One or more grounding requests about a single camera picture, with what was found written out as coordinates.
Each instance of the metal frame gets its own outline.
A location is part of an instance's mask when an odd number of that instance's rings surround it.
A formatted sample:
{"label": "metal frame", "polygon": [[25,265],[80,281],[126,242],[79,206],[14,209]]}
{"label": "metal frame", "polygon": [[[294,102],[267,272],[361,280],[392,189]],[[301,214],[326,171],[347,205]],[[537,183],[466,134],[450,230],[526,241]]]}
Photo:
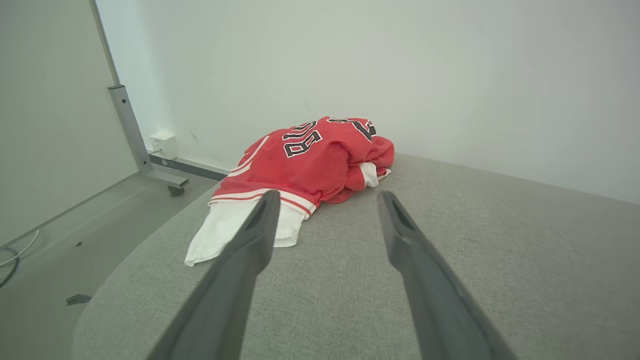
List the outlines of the metal frame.
{"label": "metal frame", "polygon": [[145,142],[142,139],[142,134],[140,133],[140,127],[138,126],[136,115],[133,113],[127,89],[120,83],[120,77],[116,70],[116,64],[113,61],[113,55],[109,48],[107,35],[104,33],[104,26],[102,25],[98,5],[95,0],[90,0],[90,4],[98,32],[100,33],[100,40],[102,41],[104,54],[106,55],[107,62],[109,63],[109,69],[111,70],[113,81],[116,83],[116,85],[109,87],[109,93],[111,93],[113,104],[118,112],[122,129],[124,129],[125,136],[129,142],[129,147],[133,153],[133,158],[136,160],[136,164],[138,165],[138,170],[141,175],[165,184],[172,195],[180,195],[184,193],[183,186],[189,183],[189,179],[154,170],[153,165],[151,164],[151,158],[149,158],[149,155],[147,154],[147,148],[145,147]]}
{"label": "metal frame", "polygon": [[183,186],[189,182],[189,179],[154,170],[140,133],[138,121],[136,121],[136,115],[133,113],[126,87],[124,85],[110,86],[109,92],[140,174],[165,184],[169,187],[169,192],[172,195],[184,193]]}

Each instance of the white cable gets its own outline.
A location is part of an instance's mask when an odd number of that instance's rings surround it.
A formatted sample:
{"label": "white cable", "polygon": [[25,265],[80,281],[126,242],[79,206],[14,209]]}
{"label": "white cable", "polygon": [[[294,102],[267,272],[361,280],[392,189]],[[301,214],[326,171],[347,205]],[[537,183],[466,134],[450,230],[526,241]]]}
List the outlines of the white cable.
{"label": "white cable", "polygon": [[20,251],[16,256],[12,257],[11,259],[5,261],[4,263],[1,263],[0,266],[6,265],[10,262],[12,262],[13,260],[16,260],[17,258],[20,257],[20,255],[22,255],[25,251],[29,250],[29,248],[33,245],[33,243],[36,241],[36,239],[38,238],[38,235],[40,235],[40,229],[36,230],[36,236],[33,237],[33,240],[31,240],[31,242],[29,243],[29,245],[27,245],[26,248],[24,248],[24,250]]}

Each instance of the black cable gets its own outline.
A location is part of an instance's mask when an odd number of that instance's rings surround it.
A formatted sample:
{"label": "black cable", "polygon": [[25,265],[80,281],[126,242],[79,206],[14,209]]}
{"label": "black cable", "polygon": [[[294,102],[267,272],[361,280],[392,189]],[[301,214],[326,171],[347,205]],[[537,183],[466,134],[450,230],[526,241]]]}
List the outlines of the black cable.
{"label": "black cable", "polygon": [[[11,249],[10,247],[0,247],[0,250],[7,250],[8,252],[11,252],[13,256],[18,256],[18,252],[16,250]],[[9,279],[12,278],[12,276],[15,274],[15,271],[18,269],[19,263],[20,263],[20,258],[15,258],[15,260],[13,261],[13,268],[9,272],[9,275],[7,275],[2,282],[0,282],[0,288],[2,288],[6,283],[9,282]]]}

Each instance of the cable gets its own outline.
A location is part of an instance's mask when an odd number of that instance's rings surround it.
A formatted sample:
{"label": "cable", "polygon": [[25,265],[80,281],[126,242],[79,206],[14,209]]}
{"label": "cable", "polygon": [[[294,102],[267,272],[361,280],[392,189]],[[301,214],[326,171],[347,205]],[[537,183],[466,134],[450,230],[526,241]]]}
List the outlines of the cable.
{"label": "cable", "polygon": [[11,252],[13,255],[15,255],[14,257],[15,262],[13,263],[13,268],[11,269],[11,271],[9,271],[9,275],[7,275],[4,278],[4,280],[2,280],[2,282],[0,282],[0,288],[2,288],[6,283],[9,282],[9,279],[11,279],[15,274],[15,271],[18,269],[18,264],[20,263],[20,259],[18,258],[18,252],[16,250],[11,249],[10,247],[0,247],[0,250],[7,250],[8,252]]}
{"label": "cable", "polygon": [[5,261],[4,263],[1,263],[0,266],[4,266],[10,262],[12,262],[14,259],[17,259],[20,257],[20,255],[24,254],[25,251],[29,250],[29,248],[33,245],[33,243],[36,241],[36,239],[38,238],[38,235],[40,235],[40,229],[36,230],[36,236],[33,237],[33,240],[31,240],[31,242],[29,243],[29,245],[27,245],[26,248],[24,248],[24,250],[20,251],[16,256],[12,257],[11,259]]}

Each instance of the small debris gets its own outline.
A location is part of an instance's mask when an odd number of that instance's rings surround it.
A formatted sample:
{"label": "small debris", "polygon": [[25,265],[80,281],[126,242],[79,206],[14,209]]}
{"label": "small debris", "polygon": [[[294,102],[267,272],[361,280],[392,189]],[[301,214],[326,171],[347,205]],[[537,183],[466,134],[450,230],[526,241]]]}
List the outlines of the small debris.
{"label": "small debris", "polygon": [[91,300],[91,296],[77,294],[67,299],[67,306],[76,304],[85,304]]}

